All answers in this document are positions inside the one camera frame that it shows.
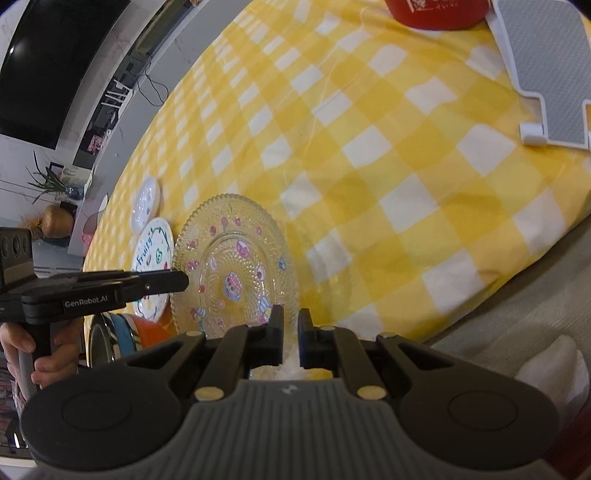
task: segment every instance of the wooden pot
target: wooden pot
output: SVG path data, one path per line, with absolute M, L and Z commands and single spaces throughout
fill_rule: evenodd
M 64 238 L 74 229 L 74 217 L 57 205 L 50 205 L 43 212 L 41 230 L 47 238 Z

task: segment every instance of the small white dish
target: small white dish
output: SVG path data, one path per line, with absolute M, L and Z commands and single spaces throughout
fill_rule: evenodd
M 139 235 L 160 208 L 160 185 L 154 177 L 148 177 L 138 190 L 134 208 L 131 210 L 131 230 Z
M 163 218 L 153 219 L 139 237 L 131 270 L 150 272 L 172 268 L 174 237 L 170 225 Z M 168 294 L 149 295 L 133 302 L 134 313 L 157 322 L 168 303 Z

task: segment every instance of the television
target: television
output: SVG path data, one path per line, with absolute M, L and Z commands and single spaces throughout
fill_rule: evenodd
M 53 148 L 128 0 L 30 0 L 0 70 L 0 134 Z

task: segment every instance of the gray ribbed surface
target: gray ribbed surface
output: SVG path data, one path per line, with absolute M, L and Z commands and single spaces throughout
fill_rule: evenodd
M 297 391 L 283 392 L 291 385 Z M 226 400 L 196 404 L 178 435 L 132 467 L 71 473 L 44 466 L 29 480 L 557 480 L 543 462 L 467 471 L 417 448 L 390 407 L 350 395 L 341 380 L 241 381 Z
M 498 0 L 519 86 L 545 99 L 548 137 L 586 144 L 583 102 L 591 99 L 591 50 L 576 8 L 556 0 Z

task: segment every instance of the tablecloth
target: tablecloth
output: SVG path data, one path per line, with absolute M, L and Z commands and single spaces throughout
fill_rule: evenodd
M 129 268 L 152 175 L 175 235 L 219 193 L 263 205 L 318 325 L 428 337 L 588 212 L 588 152 L 522 146 L 533 119 L 484 22 L 416 31 L 382 0 L 254 0 L 145 133 L 85 269 Z

